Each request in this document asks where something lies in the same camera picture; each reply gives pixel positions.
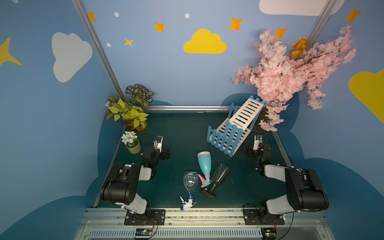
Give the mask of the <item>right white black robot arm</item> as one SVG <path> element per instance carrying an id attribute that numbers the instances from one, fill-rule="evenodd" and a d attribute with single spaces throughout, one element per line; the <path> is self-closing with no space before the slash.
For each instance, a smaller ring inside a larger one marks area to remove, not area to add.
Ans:
<path id="1" fill-rule="evenodd" d="M 329 198 L 315 170 L 273 165 L 271 152 L 267 143 L 259 144 L 257 149 L 246 145 L 244 149 L 245 155 L 254 160 L 255 169 L 261 176 L 286 184 L 283 196 L 262 201 L 260 217 L 298 211 L 319 212 L 329 208 Z"/>

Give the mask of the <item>teal pink spray bottle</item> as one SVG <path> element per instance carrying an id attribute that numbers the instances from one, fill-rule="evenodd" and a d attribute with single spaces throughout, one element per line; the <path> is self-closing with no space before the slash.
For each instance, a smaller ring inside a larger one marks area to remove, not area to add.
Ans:
<path id="1" fill-rule="evenodd" d="M 203 173 L 203 175 L 198 174 L 202 185 L 201 187 L 207 187 L 212 183 L 211 180 L 211 168 L 212 168 L 212 159 L 211 159 L 211 153 L 208 151 L 200 152 L 197 155 L 198 157 L 198 163 L 200 166 L 200 169 Z"/>

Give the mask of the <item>blue white slatted shelf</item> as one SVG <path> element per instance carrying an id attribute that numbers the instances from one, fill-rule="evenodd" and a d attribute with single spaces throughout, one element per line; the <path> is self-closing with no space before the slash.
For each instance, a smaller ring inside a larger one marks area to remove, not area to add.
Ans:
<path id="1" fill-rule="evenodd" d="M 229 157 L 233 157 L 251 133 L 265 101 L 250 96 L 242 106 L 230 105 L 228 117 L 213 129 L 208 127 L 207 142 Z"/>

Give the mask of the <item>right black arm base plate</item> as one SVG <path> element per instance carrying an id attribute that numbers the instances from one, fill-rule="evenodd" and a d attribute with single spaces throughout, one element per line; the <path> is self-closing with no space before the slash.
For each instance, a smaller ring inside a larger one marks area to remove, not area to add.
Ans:
<path id="1" fill-rule="evenodd" d="M 285 220 L 282 215 L 272 215 L 260 213 L 258 209 L 244 209 L 244 221 L 246 225 L 284 225 Z"/>

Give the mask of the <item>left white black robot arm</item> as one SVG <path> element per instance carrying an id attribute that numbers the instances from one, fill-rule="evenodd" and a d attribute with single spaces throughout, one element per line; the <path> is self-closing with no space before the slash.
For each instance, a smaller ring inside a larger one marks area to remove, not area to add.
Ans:
<path id="1" fill-rule="evenodd" d="M 141 164 L 114 164 L 104 181 L 99 197 L 126 209 L 129 214 L 149 217 L 151 208 L 148 202 L 137 193 L 140 181 L 151 181 L 156 174 L 159 160 L 170 158 L 170 149 L 160 150 L 147 146 Z"/>

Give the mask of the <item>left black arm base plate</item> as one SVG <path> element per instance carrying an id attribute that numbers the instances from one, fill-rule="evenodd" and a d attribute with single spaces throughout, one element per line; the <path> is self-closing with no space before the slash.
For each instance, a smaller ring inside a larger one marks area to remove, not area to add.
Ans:
<path id="1" fill-rule="evenodd" d="M 144 214 L 133 214 L 127 211 L 124 225 L 125 226 L 163 226 L 165 224 L 166 210 L 149 209 Z"/>

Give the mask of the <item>clear spray bottle blue trigger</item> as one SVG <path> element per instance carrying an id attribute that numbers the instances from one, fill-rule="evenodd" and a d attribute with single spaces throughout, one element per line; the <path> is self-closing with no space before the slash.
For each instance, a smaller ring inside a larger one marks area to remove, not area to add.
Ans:
<path id="1" fill-rule="evenodd" d="M 196 204 L 196 202 L 194 202 L 194 194 L 197 190 L 198 183 L 199 183 L 198 173 L 184 172 L 183 181 L 184 181 L 184 186 L 187 190 L 188 196 L 186 201 L 181 196 L 179 196 L 182 202 L 181 211 L 188 210 Z"/>

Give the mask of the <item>dark transparent spray bottle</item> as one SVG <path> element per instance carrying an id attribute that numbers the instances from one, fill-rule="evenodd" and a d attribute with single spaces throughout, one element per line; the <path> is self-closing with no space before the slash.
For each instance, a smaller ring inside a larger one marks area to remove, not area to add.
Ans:
<path id="1" fill-rule="evenodd" d="M 213 175 L 212 183 L 207 187 L 202 187 L 200 192 L 208 198 L 215 198 L 214 190 L 226 180 L 230 173 L 231 170 L 227 165 L 219 164 Z"/>

